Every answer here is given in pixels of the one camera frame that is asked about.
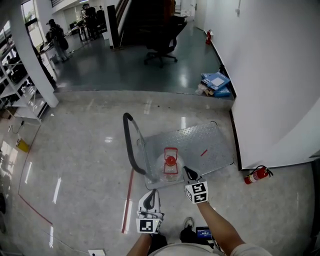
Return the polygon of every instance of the door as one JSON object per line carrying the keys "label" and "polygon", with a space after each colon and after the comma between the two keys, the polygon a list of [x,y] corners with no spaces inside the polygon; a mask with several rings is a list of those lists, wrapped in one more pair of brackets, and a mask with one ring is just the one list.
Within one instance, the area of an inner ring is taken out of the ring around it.
{"label": "door", "polygon": [[207,12],[207,0],[195,1],[194,25],[201,29],[205,29],[205,20]]}

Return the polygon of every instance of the fire extinguisher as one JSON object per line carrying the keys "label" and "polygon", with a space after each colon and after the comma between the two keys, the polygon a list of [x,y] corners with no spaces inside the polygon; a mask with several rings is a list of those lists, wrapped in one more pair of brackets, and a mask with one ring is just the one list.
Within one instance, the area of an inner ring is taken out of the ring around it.
{"label": "fire extinguisher", "polygon": [[274,174],[270,171],[270,169],[268,169],[264,165],[259,165],[248,176],[244,177],[244,182],[249,185],[267,177],[268,175],[269,177],[271,177]]}
{"label": "fire extinguisher", "polygon": [[210,43],[211,43],[211,30],[208,30],[208,32],[206,33],[205,43],[206,43],[207,45],[210,45]]}

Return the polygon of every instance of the white pillar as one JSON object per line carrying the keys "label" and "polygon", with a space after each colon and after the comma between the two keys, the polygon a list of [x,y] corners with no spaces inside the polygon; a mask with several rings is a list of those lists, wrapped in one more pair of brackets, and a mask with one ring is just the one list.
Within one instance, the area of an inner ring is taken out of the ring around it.
{"label": "white pillar", "polygon": [[59,103],[35,55],[22,16],[21,5],[15,4],[10,10],[10,29],[19,57],[34,85],[51,108]]}

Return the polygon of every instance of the black pants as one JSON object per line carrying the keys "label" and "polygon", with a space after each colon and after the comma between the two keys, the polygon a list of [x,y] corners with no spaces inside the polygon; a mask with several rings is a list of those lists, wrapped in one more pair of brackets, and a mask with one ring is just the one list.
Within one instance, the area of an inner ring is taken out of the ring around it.
{"label": "black pants", "polygon": [[[182,243],[199,244],[205,246],[209,245],[207,241],[197,238],[197,234],[192,231],[192,228],[190,226],[181,231],[180,240]],[[148,255],[167,245],[167,239],[164,235],[154,234],[152,237],[152,243],[149,248]]]}

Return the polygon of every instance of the black cart handle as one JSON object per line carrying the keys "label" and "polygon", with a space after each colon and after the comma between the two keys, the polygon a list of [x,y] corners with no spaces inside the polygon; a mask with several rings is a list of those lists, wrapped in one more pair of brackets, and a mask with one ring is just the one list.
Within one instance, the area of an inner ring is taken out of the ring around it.
{"label": "black cart handle", "polygon": [[130,136],[130,130],[129,130],[129,121],[133,121],[134,118],[129,114],[129,113],[124,113],[123,114],[123,127],[124,127],[124,136],[125,136],[125,144],[126,144],[126,151],[128,152],[128,158],[129,162],[132,166],[132,168],[139,174],[146,175],[146,171],[144,169],[141,169],[134,157],[134,151],[132,149],[132,144],[131,144],[131,136]]}

